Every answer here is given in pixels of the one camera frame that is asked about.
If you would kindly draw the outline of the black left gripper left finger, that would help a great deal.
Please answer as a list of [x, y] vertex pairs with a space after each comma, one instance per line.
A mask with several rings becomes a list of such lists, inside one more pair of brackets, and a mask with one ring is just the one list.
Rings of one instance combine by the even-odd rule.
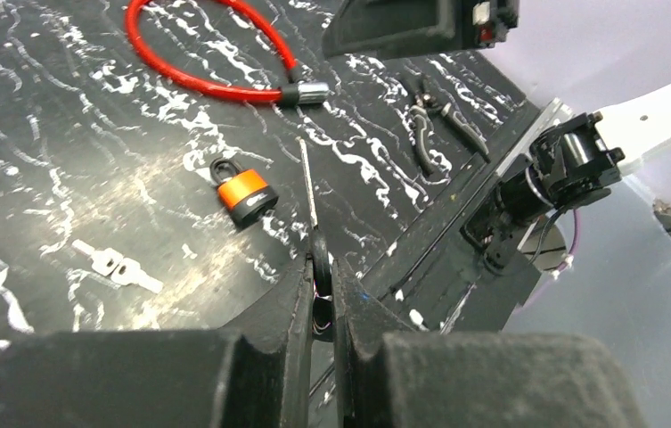
[[217, 329], [54, 333], [0, 357], [0, 427], [303, 427], [312, 264]]

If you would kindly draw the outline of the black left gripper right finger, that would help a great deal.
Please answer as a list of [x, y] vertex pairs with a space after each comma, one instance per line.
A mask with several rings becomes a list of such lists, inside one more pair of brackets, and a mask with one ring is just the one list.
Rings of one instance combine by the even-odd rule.
[[342, 427], [644, 427], [631, 385], [595, 339], [422, 333], [339, 259], [332, 266]]

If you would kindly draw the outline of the black head key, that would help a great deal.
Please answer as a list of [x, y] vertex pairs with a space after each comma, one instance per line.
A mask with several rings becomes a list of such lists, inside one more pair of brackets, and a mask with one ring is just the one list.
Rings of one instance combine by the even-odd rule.
[[310, 232], [307, 258], [312, 262], [313, 269], [313, 311], [312, 323], [314, 338], [320, 342], [332, 342], [332, 270], [330, 254], [327, 249], [326, 238], [319, 226], [315, 206], [315, 191], [312, 173], [307, 152], [307, 145], [303, 138], [298, 137], [300, 159], [304, 172], [304, 183], [307, 192], [309, 207]]

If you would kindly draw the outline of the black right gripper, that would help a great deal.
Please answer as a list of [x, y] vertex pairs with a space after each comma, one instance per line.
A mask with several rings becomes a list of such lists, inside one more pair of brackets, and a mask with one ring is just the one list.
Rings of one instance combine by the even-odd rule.
[[323, 32], [326, 58], [376, 54], [397, 59], [506, 41], [519, 24], [519, 0], [345, 1]]

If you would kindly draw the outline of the orange black padlock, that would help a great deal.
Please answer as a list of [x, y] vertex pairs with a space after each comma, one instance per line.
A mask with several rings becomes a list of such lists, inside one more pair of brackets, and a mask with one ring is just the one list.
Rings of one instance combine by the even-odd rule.
[[209, 166], [217, 184], [217, 195], [234, 224], [243, 229], [272, 210], [279, 195], [254, 169], [244, 169], [227, 158], [214, 159]]

